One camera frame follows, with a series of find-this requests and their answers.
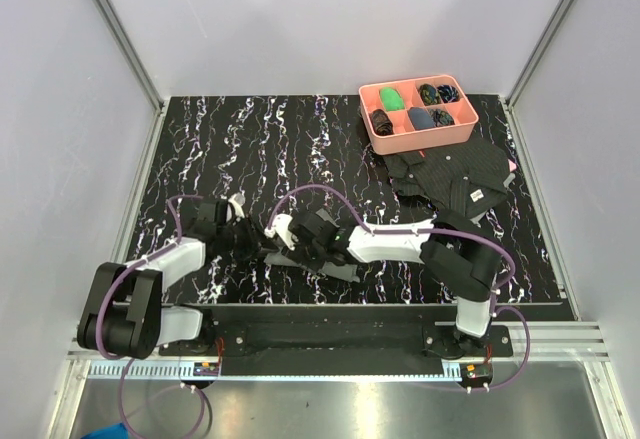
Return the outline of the brown patterned rolled tie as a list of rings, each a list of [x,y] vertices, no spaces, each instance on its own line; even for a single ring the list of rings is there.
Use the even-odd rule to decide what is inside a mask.
[[[370,121],[374,133],[378,136],[390,136],[394,134],[394,126],[389,116],[382,109],[376,109],[370,114]]]

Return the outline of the navy striped rolled tie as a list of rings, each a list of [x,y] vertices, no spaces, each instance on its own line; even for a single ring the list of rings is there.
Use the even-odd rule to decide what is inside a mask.
[[[453,85],[439,85],[437,91],[442,103],[454,103],[460,100],[460,92],[458,88]]]

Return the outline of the blue-grey rolled cloth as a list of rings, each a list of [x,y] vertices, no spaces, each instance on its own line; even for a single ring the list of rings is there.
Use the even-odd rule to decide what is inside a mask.
[[[431,115],[426,109],[411,107],[408,110],[408,118],[415,131],[427,130],[435,127]]]

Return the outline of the pink divided organizer box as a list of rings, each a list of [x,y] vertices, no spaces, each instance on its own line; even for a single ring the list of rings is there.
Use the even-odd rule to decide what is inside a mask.
[[[401,152],[467,141],[478,122],[466,94],[449,75],[364,85],[361,113],[374,152]]]

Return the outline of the dark striped button shirt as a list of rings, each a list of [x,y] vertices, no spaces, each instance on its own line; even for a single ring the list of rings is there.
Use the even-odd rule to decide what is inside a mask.
[[[481,137],[385,155],[383,160],[396,194],[423,197],[438,210],[475,219],[507,199],[509,159]]]

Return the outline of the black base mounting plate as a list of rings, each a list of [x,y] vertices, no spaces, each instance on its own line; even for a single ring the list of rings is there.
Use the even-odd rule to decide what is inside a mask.
[[[504,325],[482,341],[459,339],[446,305],[218,305],[203,308],[199,338],[174,342],[163,356],[199,361],[222,355],[225,379],[441,375],[445,360],[512,358]]]

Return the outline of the teal paisley rolled tie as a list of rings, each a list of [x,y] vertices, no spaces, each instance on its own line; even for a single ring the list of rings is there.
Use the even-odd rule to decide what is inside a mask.
[[[455,124],[453,116],[444,109],[430,109],[429,113],[436,127],[448,127]]]

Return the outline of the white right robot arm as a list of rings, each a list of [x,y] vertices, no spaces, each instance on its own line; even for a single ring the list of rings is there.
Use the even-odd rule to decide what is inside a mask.
[[[454,343],[476,355],[490,342],[492,294],[504,250],[464,216],[446,210],[411,224],[340,226],[324,210],[293,217],[278,214],[265,229],[278,250],[272,264],[299,267],[346,282],[360,264],[413,263],[454,294]]]

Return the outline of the blue cloth scrap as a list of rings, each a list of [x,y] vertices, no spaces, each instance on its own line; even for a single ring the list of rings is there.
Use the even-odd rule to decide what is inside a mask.
[[[129,432],[122,423],[116,423],[103,427],[101,429],[92,431],[84,436],[82,439],[128,439]]]

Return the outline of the green rolled cloth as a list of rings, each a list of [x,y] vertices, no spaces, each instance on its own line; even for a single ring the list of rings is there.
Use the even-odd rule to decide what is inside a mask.
[[[405,108],[405,103],[400,93],[392,87],[383,87],[379,90],[379,97],[386,111],[399,111]]]

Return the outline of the olive floral rolled tie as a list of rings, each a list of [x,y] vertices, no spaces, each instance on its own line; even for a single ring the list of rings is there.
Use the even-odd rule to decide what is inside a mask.
[[[418,87],[418,93],[425,106],[433,106],[441,103],[438,89],[431,84],[422,84]]]

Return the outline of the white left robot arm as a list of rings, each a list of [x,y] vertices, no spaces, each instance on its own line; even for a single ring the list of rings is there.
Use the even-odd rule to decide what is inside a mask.
[[[196,217],[183,226],[176,203],[194,200]],[[247,216],[244,195],[204,199],[177,195],[167,200],[176,234],[160,249],[126,263],[96,269],[78,324],[76,340],[108,360],[145,359],[159,346],[181,342],[196,355],[215,345],[216,331],[204,313],[190,306],[167,306],[164,292],[213,259],[231,254],[250,259],[263,235]]]

